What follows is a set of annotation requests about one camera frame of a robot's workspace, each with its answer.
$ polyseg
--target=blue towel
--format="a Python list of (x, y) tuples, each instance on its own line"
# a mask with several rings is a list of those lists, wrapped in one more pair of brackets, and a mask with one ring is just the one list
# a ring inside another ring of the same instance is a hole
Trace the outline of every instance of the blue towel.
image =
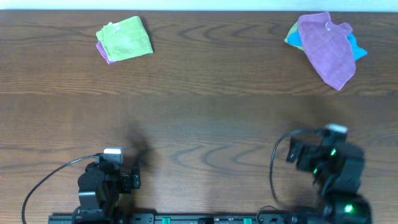
[[(355, 60), (358, 60), (361, 57), (366, 56), (368, 54), (364, 49), (362, 49), (361, 47), (358, 47), (354, 34), (348, 34), (347, 39), (348, 39), (349, 43), (351, 44), (351, 48), (353, 49)], [(300, 34), (299, 34), (298, 30), (296, 30), (292, 35), (289, 36), (289, 38), (287, 39), (287, 42), (290, 45), (294, 45), (294, 46), (302, 46), (303, 45), (303, 43), (301, 42), (301, 38), (300, 38)]]

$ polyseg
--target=light blue background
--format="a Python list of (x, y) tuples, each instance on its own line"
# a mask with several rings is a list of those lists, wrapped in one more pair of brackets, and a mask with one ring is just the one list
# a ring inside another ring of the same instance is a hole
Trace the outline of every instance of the light blue background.
[(0, 0), (0, 9), (398, 12), (398, 0)]

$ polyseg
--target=wooden table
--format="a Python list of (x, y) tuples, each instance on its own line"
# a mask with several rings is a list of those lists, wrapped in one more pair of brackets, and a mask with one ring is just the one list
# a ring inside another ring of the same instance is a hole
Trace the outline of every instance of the wooden table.
[[(398, 218), (398, 15), (332, 13), (369, 55), (341, 91), (284, 43), (304, 12), (0, 12), (0, 223), (20, 223), (29, 190), (58, 166), (108, 146), (131, 146), (142, 188), (121, 204), (160, 213), (250, 212), (275, 204), (271, 147), (294, 128), (334, 122), (366, 151), (360, 193), (375, 223)], [(153, 55), (107, 65), (95, 32), (140, 16)], [(78, 206), (88, 161), (41, 186), (28, 223)], [(277, 195), (312, 205), (312, 175), (281, 156)]]

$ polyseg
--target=stack of cloth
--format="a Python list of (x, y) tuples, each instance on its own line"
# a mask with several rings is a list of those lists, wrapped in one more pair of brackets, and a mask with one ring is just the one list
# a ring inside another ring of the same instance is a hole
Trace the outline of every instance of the stack of cloth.
[(138, 16), (104, 26), (96, 33), (97, 49), (108, 64), (154, 51)]
[(336, 25), (329, 12), (300, 16), (285, 42), (303, 50), (323, 81), (341, 90), (355, 74), (355, 61), (368, 53), (358, 47), (353, 28)]

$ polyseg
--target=purple cloth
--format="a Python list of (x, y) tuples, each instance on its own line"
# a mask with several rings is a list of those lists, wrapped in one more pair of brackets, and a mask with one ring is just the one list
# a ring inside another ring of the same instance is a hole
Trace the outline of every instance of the purple cloth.
[(108, 63), (108, 64), (114, 63), (114, 61), (110, 61), (110, 60), (109, 60), (108, 55), (106, 54), (105, 49), (104, 49), (104, 46), (102, 46), (101, 41), (98, 41), (97, 44), (96, 44), (96, 46), (97, 46), (97, 49), (98, 49), (99, 53), (100, 53), (100, 54), (102, 55), (102, 57), (106, 60), (106, 63)]
[(355, 74), (355, 59), (347, 35), (353, 31), (348, 23), (332, 23), (329, 12), (303, 15), (298, 32), (304, 52), (323, 81), (336, 90)]

